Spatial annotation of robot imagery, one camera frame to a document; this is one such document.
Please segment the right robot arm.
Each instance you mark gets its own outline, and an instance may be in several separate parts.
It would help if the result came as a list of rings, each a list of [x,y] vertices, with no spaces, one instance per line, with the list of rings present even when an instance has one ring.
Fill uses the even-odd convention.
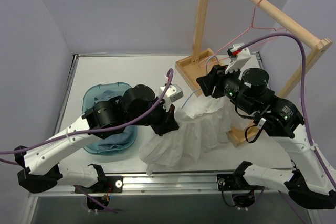
[[[228,66],[215,65],[196,79],[205,96],[226,96],[244,119],[253,121],[258,129],[250,140],[256,142],[262,132],[273,138],[288,153],[292,170],[260,167],[243,161],[233,172],[236,187],[247,190],[253,186],[268,187],[289,195],[306,209],[334,209],[335,188],[320,163],[320,154],[309,144],[303,116],[290,101],[275,95],[267,87],[269,75],[260,68],[226,73]]]

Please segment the teal plastic tray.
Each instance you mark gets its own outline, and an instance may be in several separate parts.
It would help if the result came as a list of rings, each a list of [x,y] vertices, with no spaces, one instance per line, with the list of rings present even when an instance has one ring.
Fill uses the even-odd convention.
[[[96,103],[123,96],[131,86],[124,82],[99,84],[87,90],[83,97],[82,112],[86,112]],[[137,139],[137,127],[128,126],[123,133],[111,135],[106,139],[89,144],[83,149],[94,155],[113,155],[125,151]]]

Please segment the aluminium front rail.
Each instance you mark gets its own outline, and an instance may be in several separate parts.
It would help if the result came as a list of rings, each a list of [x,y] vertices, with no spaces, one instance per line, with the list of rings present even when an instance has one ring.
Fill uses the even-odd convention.
[[[232,173],[232,170],[216,170],[211,172],[168,172],[153,173],[107,173],[90,167],[87,174],[73,175],[60,172],[53,175],[39,176],[29,183],[27,191],[33,196],[80,196],[86,193],[79,186],[91,187],[98,182],[98,178],[106,176],[123,176],[123,191],[121,193],[109,193],[122,196],[167,196],[167,195],[191,195],[214,194],[218,190],[216,175],[219,173]],[[90,194],[102,196],[105,193]]]

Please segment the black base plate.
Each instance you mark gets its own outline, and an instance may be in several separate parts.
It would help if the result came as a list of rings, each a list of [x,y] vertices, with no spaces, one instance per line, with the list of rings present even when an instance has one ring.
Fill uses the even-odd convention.
[[[123,191],[123,176],[113,175],[105,178],[98,178],[98,182],[91,187],[79,186],[88,194],[98,193],[121,193]]]
[[[232,173],[219,173],[216,175],[218,190],[252,190],[253,186],[246,182],[239,182]]]

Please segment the white garment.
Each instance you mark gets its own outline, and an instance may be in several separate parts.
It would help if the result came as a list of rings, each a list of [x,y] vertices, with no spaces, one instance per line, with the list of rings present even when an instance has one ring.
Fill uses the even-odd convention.
[[[200,95],[177,108],[174,113],[179,129],[158,136],[152,134],[139,149],[139,158],[151,175],[157,166],[174,167],[183,155],[197,161],[201,154],[229,142],[231,129],[229,100]]]

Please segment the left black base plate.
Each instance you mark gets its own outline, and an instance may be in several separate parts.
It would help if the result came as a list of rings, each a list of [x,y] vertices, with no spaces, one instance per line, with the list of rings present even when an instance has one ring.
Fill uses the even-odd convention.
[[[123,191],[123,176],[113,175],[105,178],[98,178],[98,182],[91,187],[79,186],[88,194],[98,193],[121,193]]]

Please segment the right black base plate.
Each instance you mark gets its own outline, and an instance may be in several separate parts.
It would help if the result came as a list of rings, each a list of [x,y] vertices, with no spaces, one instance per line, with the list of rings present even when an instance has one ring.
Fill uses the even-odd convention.
[[[246,182],[239,182],[232,173],[219,173],[216,175],[218,190],[252,190],[253,186]]]

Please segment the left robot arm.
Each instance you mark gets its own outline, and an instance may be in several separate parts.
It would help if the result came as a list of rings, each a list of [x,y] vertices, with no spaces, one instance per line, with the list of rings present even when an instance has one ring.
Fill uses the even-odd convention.
[[[15,161],[23,168],[17,174],[19,185],[32,194],[57,185],[78,185],[88,192],[102,192],[108,184],[102,166],[72,166],[64,159],[89,144],[122,133],[128,126],[150,126],[159,136],[178,130],[173,102],[182,96],[182,89],[175,84],[160,87],[159,96],[148,86],[138,84],[124,95],[96,103],[42,146],[28,151],[24,146],[15,149]]]

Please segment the wooden clothes rack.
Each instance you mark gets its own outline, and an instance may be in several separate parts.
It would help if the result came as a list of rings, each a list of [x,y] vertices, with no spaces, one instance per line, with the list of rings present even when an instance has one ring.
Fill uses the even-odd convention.
[[[311,67],[318,61],[318,59],[325,53],[325,51],[327,51],[332,45],[332,41],[330,39],[319,39],[268,0],[250,1],[263,10],[277,23],[282,25],[286,30],[299,37],[301,42],[311,49],[305,62],[306,71],[309,71]],[[199,62],[206,57],[209,57],[213,53],[213,51],[210,49],[201,51],[207,7],[208,0],[198,0],[192,54],[189,57],[186,57],[175,63],[176,70],[180,73],[184,81],[193,91],[196,91],[200,88],[196,83],[196,78],[205,73],[205,67],[200,67],[198,65]]]

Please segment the blue denim skirt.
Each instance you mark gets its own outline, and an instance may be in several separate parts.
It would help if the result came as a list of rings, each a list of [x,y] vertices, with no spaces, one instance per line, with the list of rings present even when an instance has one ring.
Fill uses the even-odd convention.
[[[117,96],[122,96],[123,94],[124,91],[106,90],[94,98],[94,103],[97,104],[98,102],[108,101]],[[98,150],[106,151],[106,150],[123,149],[136,139],[136,131],[137,131],[136,126],[128,126],[122,133],[111,135],[108,138],[99,142]]]

